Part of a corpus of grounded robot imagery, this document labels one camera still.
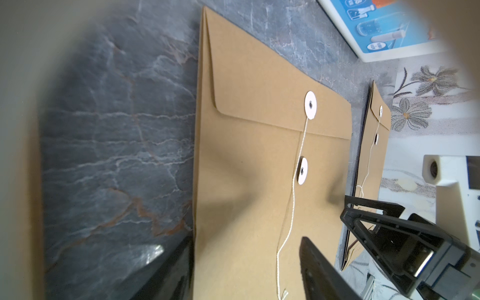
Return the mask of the kraft file bag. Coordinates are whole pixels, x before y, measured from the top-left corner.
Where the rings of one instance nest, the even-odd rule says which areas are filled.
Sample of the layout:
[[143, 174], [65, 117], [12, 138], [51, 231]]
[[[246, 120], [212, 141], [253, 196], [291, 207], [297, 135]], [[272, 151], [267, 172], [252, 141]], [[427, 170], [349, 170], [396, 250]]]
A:
[[301, 239], [336, 261], [351, 135], [349, 102], [203, 8], [195, 300], [305, 299]]
[[377, 200], [391, 131], [391, 110], [373, 82], [367, 98], [351, 196]]

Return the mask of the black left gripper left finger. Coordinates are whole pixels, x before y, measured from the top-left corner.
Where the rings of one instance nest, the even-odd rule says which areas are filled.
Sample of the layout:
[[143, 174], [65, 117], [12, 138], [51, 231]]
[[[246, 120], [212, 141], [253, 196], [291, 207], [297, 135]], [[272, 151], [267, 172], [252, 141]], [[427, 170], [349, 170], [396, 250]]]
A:
[[190, 300], [194, 242], [186, 236], [131, 300]]

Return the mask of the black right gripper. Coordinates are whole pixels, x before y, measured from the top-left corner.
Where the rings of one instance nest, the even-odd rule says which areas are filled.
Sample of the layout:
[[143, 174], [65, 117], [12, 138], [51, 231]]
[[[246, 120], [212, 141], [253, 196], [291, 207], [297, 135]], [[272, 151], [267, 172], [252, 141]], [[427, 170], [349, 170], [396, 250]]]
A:
[[478, 300], [480, 253], [392, 202], [346, 196], [341, 221], [403, 296]]

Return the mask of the blue lidded storage box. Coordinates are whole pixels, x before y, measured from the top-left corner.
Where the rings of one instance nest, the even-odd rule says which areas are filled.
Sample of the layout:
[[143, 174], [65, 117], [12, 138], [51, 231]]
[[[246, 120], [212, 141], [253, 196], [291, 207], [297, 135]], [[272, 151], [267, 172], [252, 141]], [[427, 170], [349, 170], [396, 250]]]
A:
[[342, 37], [365, 63], [447, 51], [433, 25], [403, 1], [320, 0]]

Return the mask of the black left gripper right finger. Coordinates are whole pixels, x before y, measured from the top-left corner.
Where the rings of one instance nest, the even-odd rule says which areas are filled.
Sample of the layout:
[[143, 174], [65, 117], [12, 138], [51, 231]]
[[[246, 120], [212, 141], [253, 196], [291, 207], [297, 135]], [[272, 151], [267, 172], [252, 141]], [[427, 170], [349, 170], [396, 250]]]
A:
[[307, 300], [360, 300], [308, 237], [299, 248], [302, 282]]

